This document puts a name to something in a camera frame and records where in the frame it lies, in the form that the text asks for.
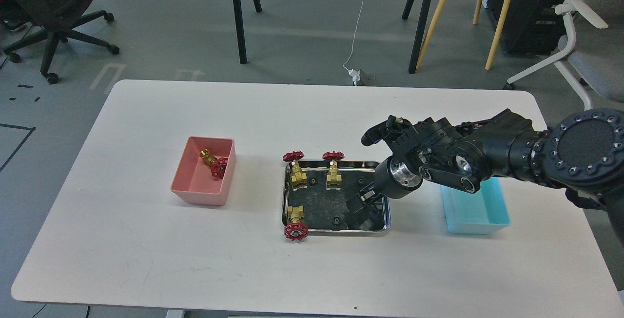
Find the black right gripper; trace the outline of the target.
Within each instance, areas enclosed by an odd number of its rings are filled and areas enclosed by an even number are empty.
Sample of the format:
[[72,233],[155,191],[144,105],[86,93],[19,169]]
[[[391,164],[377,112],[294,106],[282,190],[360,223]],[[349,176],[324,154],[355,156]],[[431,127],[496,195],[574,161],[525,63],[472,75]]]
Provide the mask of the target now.
[[372,205],[381,197],[400,199],[415,191],[423,184],[423,177],[408,169],[407,165],[395,156],[390,156],[379,164],[373,182],[361,189],[361,196],[356,194],[346,200],[349,210],[347,226],[352,231],[374,231],[376,211]]

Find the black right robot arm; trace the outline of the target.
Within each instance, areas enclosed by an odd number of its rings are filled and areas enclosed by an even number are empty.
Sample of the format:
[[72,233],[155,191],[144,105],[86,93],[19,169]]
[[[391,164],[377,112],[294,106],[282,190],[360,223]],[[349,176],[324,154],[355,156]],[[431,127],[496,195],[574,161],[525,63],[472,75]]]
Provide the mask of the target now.
[[382,197],[403,198],[424,180],[474,194],[491,177],[515,178],[565,188],[577,207],[606,211],[622,241],[623,119],[620,110],[589,109],[553,129],[535,131],[531,120],[509,109],[459,125],[446,118],[412,124],[390,115],[368,129],[361,143],[383,141],[391,155],[376,167],[372,183],[346,205],[356,215]]

